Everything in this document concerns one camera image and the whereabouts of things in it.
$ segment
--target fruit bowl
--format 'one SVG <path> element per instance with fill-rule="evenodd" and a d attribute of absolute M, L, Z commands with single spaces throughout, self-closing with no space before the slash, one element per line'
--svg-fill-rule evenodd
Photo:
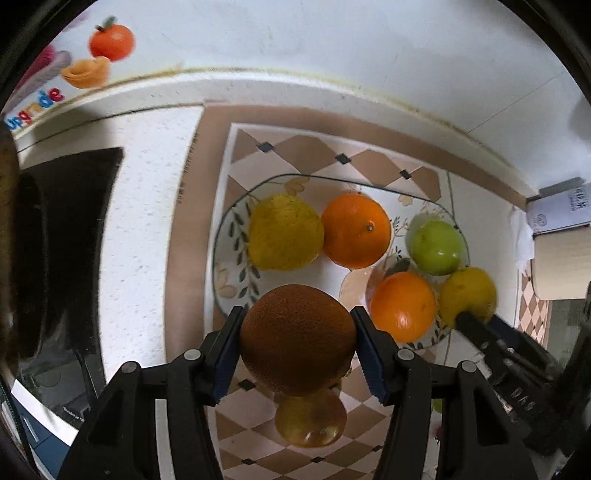
<path fill-rule="evenodd" d="M 361 193 L 370 197 L 384 208 L 390 218 L 392 235 L 388 250 L 374 265 L 361 270 L 351 271 L 341 267 L 324 254 L 296 270 L 257 269 L 248 256 L 251 213 L 258 202 L 281 193 L 298 196 L 319 215 L 332 200 L 344 193 Z M 407 194 L 325 177 L 288 174 L 270 178 L 237 200 L 222 218 L 213 251 L 212 284 L 215 302 L 227 316 L 236 305 L 249 309 L 273 288 L 302 284 L 323 290 L 348 309 L 356 305 L 367 308 L 375 286 L 401 259 L 409 257 L 405 241 L 409 229 L 412 231 L 418 228 L 428 219 L 443 220 L 458 229 L 444 207 Z M 466 267 L 469 265 L 467 245 L 462 256 L 460 267 Z M 437 297 L 439 287 L 447 276 L 433 277 L 419 272 L 414 265 L 411 265 L 411 270 L 431 284 Z M 423 337 L 403 345 L 413 350 L 428 348 L 443 340 L 450 330 L 436 318 Z"/>

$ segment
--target black diamond tile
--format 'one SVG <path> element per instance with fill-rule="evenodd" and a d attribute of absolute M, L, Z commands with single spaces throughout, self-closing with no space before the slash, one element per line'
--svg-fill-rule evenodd
<path fill-rule="evenodd" d="M 241 382 L 238 382 L 238 386 L 240 388 L 242 388 L 243 390 L 246 390 L 247 392 L 256 387 L 256 385 L 254 383 L 252 383 L 249 379 L 245 379 L 245 380 L 242 380 Z"/>
<path fill-rule="evenodd" d="M 344 153 L 339 153 L 335 158 L 338 161 L 340 161 L 343 165 L 345 165 L 346 163 L 349 163 L 351 161 L 351 159 L 347 155 L 345 155 Z"/>
<path fill-rule="evenodd" d="M 273 150 L 275 147 L 273 147 L 273 145 L 271 145 L 269 142 L 265 142 L 265 143 L 258 144 L 257 148 L 264 153 L 268 153 L 271 150 Z"/>

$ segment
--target beige tile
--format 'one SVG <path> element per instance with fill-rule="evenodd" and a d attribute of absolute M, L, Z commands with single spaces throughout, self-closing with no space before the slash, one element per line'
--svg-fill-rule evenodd
<path fill-rule="evenodd" d="M 226 185 L 226 196 L 223 203 L 223 211 L 227 212 L 234 203 L 242 198 L 246 193 L 246 188 L 240 185 L 232 177 L 228 176 L 228 184 Z"/>
<path fill-rule="evenodd" d="M 232 163 L 247 157 L 250 154 L 258 151 L 258 145 L 254 138 L 247 134 L 244 130 L 238 129 L 236 133 L 236 142 L 234 143 L 234 152 L 232 155 Z"/>
<path fill-rule="evenodd" d="M 232 437 L 240 432 L 244 431 L 238 423 L 234 423 L 229 418 L 225 417 L 219 412 L 216 412 L 216 430 L 217 438 L 219 440 L 225 440 Z"/>
<path fill-rule="evenodd" d="M 359 400 L 351 397 L 350 395 L 347 395 L 343 391 L 341 391 L 339 393 L 339 400 L 341 401 L 341 403 L 345 407 L 345 410 L 347 411 L 347 413 L 349 413 L 351 410 L 354 410 L 361 405 L 361 402 Z"/>
<path fill-rule="evenodd" d="M 378 187 L 385 187 L 401 177 L 398 167 L 386 155 L 372 150 L 352 157 L 351 165 Z"/>
<path fill-rule="evenodd" d="M 405 179 L 404 177 L 400 177 L 399 179 L 394 180 L 392 183 L 386 185 L 388 190 L 394 190 L 400 193 L 406 193 L 407 195 L 411 195 L 413 197 L 418 197 L 420 199 L 427 199 L 427 195 L 423 192 L 416 183 L 413 182 L 412 179 Z"/>
<path fill-rule="evenodd" d="M 392 417 L 386 417 L 370 428 L 367 432 L 357 437 L 357 441 L 369 445 L 371 448 L 383 445 L 390 427 Z"/>
<path fill-rule="evenodd" d="M 275 145 L 275 153 L 304 175 L 311 175 L 336 162 L 336 153 L 324 142 L 303 135 L 296 135 Z"/>
<path fill-rule="evenodd" d="M 238 435 L 220 441 L 220 448 L 242 460 L 258 460 L 283 450 L 283 446 L 259 435 L 252 430 L 245 430 Z"/>
<path fill-rule="evenodd" d="M 268 118 L 261 118 L 261 124 L 243 125 L 242 130 L 248 133 L 258 143 L 269 142 L 271 145 L 277 145 L 285 140 L 297 135 L 293 129 L 276 127 L 270 122 L 266 124 L 265 120 Z"/>
<path fill-rule="evenodd" d="M 287 447 L 289 445 L 289 442 L 286 441 L 277 431 L 277 428 L 275 427 L 275 419 L 261 423 L 260 425 L 254 427 L 253 430 L 281 446 Z"/>
<path fill-rule="evenodd" d="M 379 458 L 382 455 L 382 450 L 379 452 L 371 452 L 361 460 L 358 460 L 349 468 L 363 473 L 370 473 L 378 466 Z"/>
<path fill-rule="evenodd" d="M 280 452 L 264 457 L 257 462 L 261 467 L 264 467 L 272 472 L 285 475 L 293 472 L 310 463 L 310 458 L 292 450 L 284 449 Z"/>
<path fill-rule="evenodd" d="M 356 439 L 374 427 L 374 425 L 383 421 L 383 419 L 384 416 L 381 413 L 378 413 L 365 405 L 360 405 L 353 411 L 349 412 L 349 415 L 347 416 L 347 426 L 345 427 L 343 435 L 351 439 Z"/>
<path fill-rule="evenodd" d="M 358 480 L 362 476 L 363 473 L 346 468 L 345 470 L 336 472 L 334 475 L 326 477 L 324 480 Z"/>
<path fill-rule="evenodd" d="M 387 415 L 390 416 L 392 415 L 392 412 L 394 411 L 394 407 L 384 407 L 378 400 L 377 397 L 369 397 L 366 401 L 363 402 L 363 404 L 379 413 L 381 413 L 382 415 Z"/>
<path fill-rule="evenodd" d="M 275 480 L 280 477 L 278 473 L 271 472 L 257 464 L 254 465 L 238 465 L 230 470 L 224 471 L 224 475 L 233 480 Z"/>
<path fill-rule="evenodd" d="M 239 388 L 233 394 L 224 397 L 216 407 L 219 413 L 240 426 L 248 429 L 265 423 L 275 417 L 275 403 L 256 388 Z"/>
<path fill-rule="evenodd" d="M 418 170 L 413 171 L 410 180 L 416 183 L 432 202 L 438 202 L 441 198 L 439 174 L 436 171 L 427 167 L 420 167 Z"/>
<path fill-rule="evenodd" d="M 394 162 L 399 171 L 406 170 L 409 173 L 412 173 L 416 169 L 424 166 L 424 163 L 418 161 L 416 158 L 405 157 L 402 155 L 390 156 L 390 160 Z"/>
<path fill-rule="evenodd" d="M 263 153 L 259 150 L 230 167 L 230 176 L 246 190 L 253 189 L 268 178 L 287 173 L 299 171 L 274 151 Z"/>
<path fill-rule="evenodd" d="M 342 469 L 343 467 L 328 462 L 312 462 L 287 476 L 295 480 L 324 480 Z"/>
<path fill-rule="evenodd" d="M 225 450 L 220 450 L 220 463 L 222 464 L 222 470 L 228 470 L 241 465 L 242 459 L 239 459 L 237 456 L 232 455 Z"/>
<path fill-rule="evenodd" d="M 356 441 L 352 441 L 344 447 L 337 450 L 336 452 L 327 455 L 326 457 L 324 457 L 324 459 L 326 462 L 347 467 L 349 465 L 352 465 L 356 461 L 361 460 L 369 452 L 371 452 L 370 446 L 364 445 L 363 443 L 359 443 Z"/>
<path fill-rule="evenodd" d="M 359 400 L 361 402 L 371 397 L 369 387 L 363 376 L 363 369 L 361 367 L 356 368 L 351 374 L 342 379 L 341 389 L 347 395 Z"/>

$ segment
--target tiled floor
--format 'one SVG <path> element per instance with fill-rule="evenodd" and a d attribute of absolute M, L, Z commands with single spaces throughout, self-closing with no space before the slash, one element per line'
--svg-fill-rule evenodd
<path fill-rule="evenodd" d="M 211 242 L 224 211 L 257 184 L 287 173 L 381 186 L 444 206 L 454 214 L 466 237 L 471 264 L 484 268 L 495 281 L 499 293 L 498 314 L 513 325 L 519 284 L 508 223 L 512 204 L 482 186 L 449 174 L 440 164 L 434 166 L 379 145 L 320 130 L 313 125 L 304 129 L 244 121 L 227 124 L 219 118 L 200 125 L 181 183 L 171 237 L 171 256 L 184 249 L 184 261 L 180 262 L 181 257 L 176 258 L 174 268 L 169 268 L 168 279 L 177 276 L 179 268 L 181 273 L 185 272 L 183 275 L 187 275 L 183 280 L 187 298 L 176 304 L 176 309 L 184 311 L 187 319 L 167 316 L 167 332 L 177 335 L 174 347 L 182 351 L 186 338 L 194 336 L 194 318 L 201 311 L 204 332 L 219 329 L 225 321 L 224 315 L 214 307 L 210 278 L 213 268 Z M 214 145 L 211 139 L 216 134 Z M 219 166 L 212 169 L 211 165 L 216 161 Z M 218 182 L 217 191 L 212 188 L 214 179 Z M 197 221 L 197 205 L 201 209 L 211 205 L 211 217 Z M 191 250 L 191 245 L 203 237 L 204 232 L 209 233 L 210 239 L 207 256 L 204 251 L 196 253 Z M 189 277 L 193 279 L 192 283 L 187 281 Z M 187 290 L 189 284 L 195 292 L 204 291 L 202 299 Z M 183 330 L 187 322 L 191 326 Z M 450 339 L 423 355 L 430 361 L 451 366 L 472 359 L 482 368 L 481 354 L 457 332 L 452 332 Z M 354 361 L 352 368 L 350 375 L 343 379 L 340 392 L 348 411 L 344 435 L 334 445 L 323 449 L 299 449 L 288 445 L 275 429 L 276 406 L 272 394 L 240 363 L 230 395 L 223 399 L 215 414 L 224 475 L 233 480 L 371 478 L 392 411 L 381 407 L 371 396 L 358 361 Z M 439 424 L 440 416 L 434 414 L 425 465 L 427 480 L 435 476 L 439 447 L 434 433 Z"/>
<path fill-rule="evenodd" d="M 540 300 L 534 292 L 531 264 L 521 273 L 517 329 L 530 335 L 540 345 L 548 345 L 551 300 Z"/>

